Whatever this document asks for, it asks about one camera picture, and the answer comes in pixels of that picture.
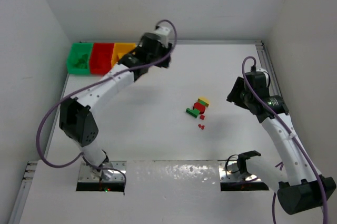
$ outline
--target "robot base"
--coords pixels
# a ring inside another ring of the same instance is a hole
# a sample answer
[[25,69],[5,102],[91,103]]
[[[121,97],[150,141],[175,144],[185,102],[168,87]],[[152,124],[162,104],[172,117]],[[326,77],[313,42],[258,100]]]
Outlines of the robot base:
[[[126,174],[126,161],[110,161],[109,164]],[[100,178],[98,173],[82,161],[76,191],[124,192],[124,177],[116,171],[107,170]]]

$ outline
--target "yellow block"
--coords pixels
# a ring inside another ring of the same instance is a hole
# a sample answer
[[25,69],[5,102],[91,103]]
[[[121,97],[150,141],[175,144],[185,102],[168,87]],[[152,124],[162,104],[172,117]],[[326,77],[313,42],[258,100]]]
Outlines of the yellow block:
[[206,103],[206,107],[209,107],[209,105],[210,105],[210,101],[207,98],[205,98],[204,96],[199,97],[198,101],[205,102]]
[[111,67],[120,60],[125,54],[136,47],[136,43],[115,43],[111,57]]

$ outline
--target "small red piece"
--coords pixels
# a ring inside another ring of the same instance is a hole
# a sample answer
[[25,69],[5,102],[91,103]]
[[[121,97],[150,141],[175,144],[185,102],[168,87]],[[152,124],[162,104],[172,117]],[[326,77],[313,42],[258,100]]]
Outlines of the small red piece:
[[203,114],[206,111],[206,107],[199,102],[194,103],[193,109],[197,109],[198,111],[200,111],[200,114]]

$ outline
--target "orange bin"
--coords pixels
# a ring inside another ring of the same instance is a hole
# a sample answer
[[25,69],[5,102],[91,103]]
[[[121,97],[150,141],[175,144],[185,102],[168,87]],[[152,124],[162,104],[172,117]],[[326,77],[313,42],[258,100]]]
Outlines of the orange bin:
[[111,57],[111,67],[119,61],[125,54],[136,47],[136,43],[115,43]]

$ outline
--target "cable tie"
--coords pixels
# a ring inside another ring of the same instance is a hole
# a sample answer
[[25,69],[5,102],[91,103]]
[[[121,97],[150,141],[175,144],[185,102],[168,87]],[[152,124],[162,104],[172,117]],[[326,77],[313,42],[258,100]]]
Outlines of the cable tie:
[[289,139],[293,139],[294,137],[297,137],[298,135],[297,134],[294,134],[294,133],[290,133],[289,134]]

